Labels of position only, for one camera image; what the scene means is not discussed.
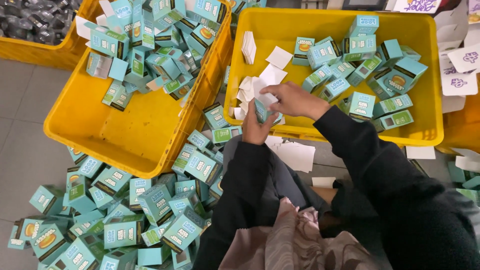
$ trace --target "person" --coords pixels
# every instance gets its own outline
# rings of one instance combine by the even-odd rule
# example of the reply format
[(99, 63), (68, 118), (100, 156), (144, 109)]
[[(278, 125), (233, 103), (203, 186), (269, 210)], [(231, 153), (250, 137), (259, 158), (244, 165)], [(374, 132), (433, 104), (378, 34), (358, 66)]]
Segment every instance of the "person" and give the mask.
[(297, 209), (315, 208), (320, 218), (331, 210), (329, 203), (333, 208), (338, 201), (341, 189), (318, 196), (264, 144), (276, 112), (312, 119), (332, 152), (343, 159), (360, 194), (356, 196), (370, 205), (364, 217), (381, 221), (381, 246), (393, 269), (480, 268), (472, 222), (452, 193), (413, 167), (396, 144), (381, 140), (370, 122), (354, 121), (293, 82), (268, 86), (260, 93), (279, 99), (269, 108), (275, 113), (260, 124), (251, 101), (243, 135), (226, 144), (223, 195), (212, 225), (201, 235), (194, 269), (218, 269), (240, 229), (274, 226), (285, 198)]

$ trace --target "black sleeve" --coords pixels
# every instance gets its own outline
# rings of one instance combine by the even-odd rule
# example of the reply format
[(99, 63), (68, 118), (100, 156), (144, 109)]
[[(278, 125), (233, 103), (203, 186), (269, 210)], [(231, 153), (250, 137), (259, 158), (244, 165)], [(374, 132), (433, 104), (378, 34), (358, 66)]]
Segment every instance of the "black sleeve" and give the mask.
[(237, 229), (252, 227), (255, 206), (265, 190), (270, 149), (239, 142), (220, 184), (222, 197), (215, 206), (212, 225), (200, 236), (193, 269), (218, 269)]
[(371, 123), (358, 123), (336, 106), (313, 125), (384, 221), (382, 241), (393, 269), (479, 268), (473, 227), (440, 182), (423, 176)]

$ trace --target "pink patterned cloth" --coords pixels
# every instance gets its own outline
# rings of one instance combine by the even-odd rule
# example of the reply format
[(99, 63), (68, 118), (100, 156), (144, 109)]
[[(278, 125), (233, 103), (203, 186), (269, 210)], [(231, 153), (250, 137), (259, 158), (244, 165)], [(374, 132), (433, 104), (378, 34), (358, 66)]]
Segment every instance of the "pink patterned cloth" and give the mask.
[(378, 269), (350, 233), (323, 239), (317, 217), (313, 207), (299, 212), (288, 198), (281, 199), (273, 227), (238, 229), (219, 269)]

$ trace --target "hand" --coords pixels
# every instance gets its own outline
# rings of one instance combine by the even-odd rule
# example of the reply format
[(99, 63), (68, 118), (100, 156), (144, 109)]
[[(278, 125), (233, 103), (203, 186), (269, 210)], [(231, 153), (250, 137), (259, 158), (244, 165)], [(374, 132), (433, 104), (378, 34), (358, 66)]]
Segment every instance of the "hand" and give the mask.
[(255, 114), (255, 101), (252, 99), (248, 103), (248, 113), (242, 124), (242, 141), (255, 145), (262, 145), (267, 139), (268, 132), (273, 122), (278, 118), (278, 112), (270, 115), (265, 123), (260, 124)]
[(260, 94), (265, 93), (271, 93), (278, 99), (278, 103), (270, 105), (268, 110), (290, 116), (305, 116), (317, 121), (330, 109), (328, 102), (311, 95), (293, 82), (267, 86), (260, 90)]

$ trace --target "patterned fabric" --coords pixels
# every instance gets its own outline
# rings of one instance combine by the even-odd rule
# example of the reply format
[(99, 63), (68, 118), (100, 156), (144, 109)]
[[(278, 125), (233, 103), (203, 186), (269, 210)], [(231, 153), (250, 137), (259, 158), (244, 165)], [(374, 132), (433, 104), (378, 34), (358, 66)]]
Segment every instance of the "patterned fabric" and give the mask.
[(288, 198), (280, 200), (273, 227), (239, 229), (219, 269), (375, 270), (370, 254), (348, 232), (323, 239), (318, 212), (299, 212)]

